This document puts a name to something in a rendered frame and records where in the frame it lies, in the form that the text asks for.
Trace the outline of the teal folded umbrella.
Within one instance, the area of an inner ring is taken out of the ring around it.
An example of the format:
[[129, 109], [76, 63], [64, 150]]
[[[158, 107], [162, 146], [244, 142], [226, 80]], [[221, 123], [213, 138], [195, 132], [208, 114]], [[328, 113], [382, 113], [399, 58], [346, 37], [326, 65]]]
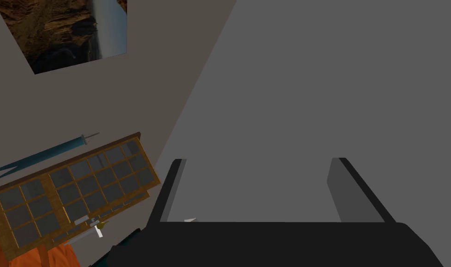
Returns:
[[51, 159], [55, 156], [58, 156], [62, 153], [70, 151], [74, 148], [78, 148], [83, 145], [87, 145], [89, 138], [94, 137], [99, 134], [100, 134], [100, 132], [93, 133], [93, 134], [90, 134], [87, 136], [82, 134], [79, 137], [73, 138], [73, 139], [66, 141], [64, 143], [61, 143], [59, 145], [53, 146], [53, 147], [43, 150], [41, 152], [35, 153], [33, 155], [22, 158], [20, 160], [16, 160], [10, 164], [4, 165], [4, 166], [0, 167], [0, 172], [1, 171], [6, 171], [6, 172], [1, 174], [0, 178], [3, 178], [5, 176], [8, 176], [15, 172], [18, 172], [20, 170], [26, 169], [32, 165], [41, 163], [45, 160]]

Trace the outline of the wooden glass-pane cabinet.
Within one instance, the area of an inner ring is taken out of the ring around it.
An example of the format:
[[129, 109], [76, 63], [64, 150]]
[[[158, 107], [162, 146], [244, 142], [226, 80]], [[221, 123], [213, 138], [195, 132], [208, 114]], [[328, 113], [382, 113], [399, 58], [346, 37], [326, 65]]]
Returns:
[[99, 232], [159, 184], [137, 132], [0, 186], [2, 266], [30, 251], [48, 266], [48, 250]]

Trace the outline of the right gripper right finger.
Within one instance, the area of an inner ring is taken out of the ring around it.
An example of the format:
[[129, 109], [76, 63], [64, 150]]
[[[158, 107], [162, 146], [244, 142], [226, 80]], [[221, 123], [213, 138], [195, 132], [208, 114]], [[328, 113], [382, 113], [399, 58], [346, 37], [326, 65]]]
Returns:
[[347, 158], [332, 158], [327, 186], [341, 222], [396, 222]]

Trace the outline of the brown landscape wall picture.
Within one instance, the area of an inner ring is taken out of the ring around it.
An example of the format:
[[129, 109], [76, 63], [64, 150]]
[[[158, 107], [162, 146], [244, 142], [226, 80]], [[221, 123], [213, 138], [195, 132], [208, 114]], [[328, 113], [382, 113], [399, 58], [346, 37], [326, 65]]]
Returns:
[[34, 74], [127, 52], [128, 0], [0, 0]]

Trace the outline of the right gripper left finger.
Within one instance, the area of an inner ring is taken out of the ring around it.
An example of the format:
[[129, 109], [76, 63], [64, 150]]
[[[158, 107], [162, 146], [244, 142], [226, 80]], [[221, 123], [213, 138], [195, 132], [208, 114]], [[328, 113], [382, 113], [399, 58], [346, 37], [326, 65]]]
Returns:
[[168, 220], [187, 159], [174, 159], [148, 219], [147, 227]]

